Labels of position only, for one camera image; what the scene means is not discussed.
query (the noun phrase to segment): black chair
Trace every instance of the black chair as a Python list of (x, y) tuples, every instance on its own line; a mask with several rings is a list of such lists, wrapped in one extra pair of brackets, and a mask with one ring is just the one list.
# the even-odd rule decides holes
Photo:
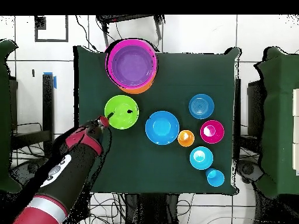
[(139, 19), (139, 18), (144, 18), (144, 17), (149, 17), (153, 16), (156, 24), (156, 30), (157, 30), (157, 35), (159, 40), (162, 39), (161, 36), (161, 31), (159, 25), (162, 24), (162, 21), (165, 21), (164, 15), (97, 15), (96, 18), (97, 20), (101, 23), (103, 33), (104, 33), (104, 39), (105, 39), (105, 44), (106, 47), (109, 46), (108, 43), (108, 37), (107, 34), (108, 32), (108, 25), (113, 22), (122, 22), (124, 20), (133, 20), (133, 19)]

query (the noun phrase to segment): green bowl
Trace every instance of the green bowl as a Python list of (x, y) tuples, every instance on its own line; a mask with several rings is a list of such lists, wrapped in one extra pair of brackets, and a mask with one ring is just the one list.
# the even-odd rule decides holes
[(105, 116), (114, 113), (109, 124), (115, 129), (124, 130), (134, 125), (139, 116), (139, 109), (135, 100), (126, 95), (112, 97), (105, 105)]

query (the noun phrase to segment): cyan cup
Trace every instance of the cyan cup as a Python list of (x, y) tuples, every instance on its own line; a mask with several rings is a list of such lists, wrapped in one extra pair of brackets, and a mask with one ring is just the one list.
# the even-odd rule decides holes
[(208, 168), (206, 170), (208, 183), (213, 187), (221, 186), (224, 183), (224, 175), (219, 170)]

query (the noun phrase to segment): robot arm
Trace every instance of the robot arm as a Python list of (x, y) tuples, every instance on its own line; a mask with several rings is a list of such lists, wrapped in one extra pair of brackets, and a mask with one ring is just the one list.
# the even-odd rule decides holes
[(108, 118), (100, 116), (65, 139), (59, 147), (63, 158), (52, 166), (47, 179), (13, 224), (62, 224), (79, 197), (96, 157), (103, 152), (101, 142), (108, 126)]

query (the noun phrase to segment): light blue bowl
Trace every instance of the light blue bowl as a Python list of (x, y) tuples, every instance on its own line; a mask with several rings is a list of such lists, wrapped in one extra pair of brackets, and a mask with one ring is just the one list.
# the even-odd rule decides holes
[(190, 163), (195, 169), (207, 169), (213, 163), (213, 154), (206, 147), (197, 147), (190, 154)]
[(214, 102), (209, 95), (197, 94), (189, 102), (189, 111), (194, 118), (209, 118), (214, 111)]
[(155, 144), (170, 144), (179, 134), (179, 121), (168, 111), (156, 111), (145, 123), (145, 133)]
[(224, 174), (219, 170), (209, 168), (206, 171), (208, 183), (213, 187), (221, 186), (224, 183)]

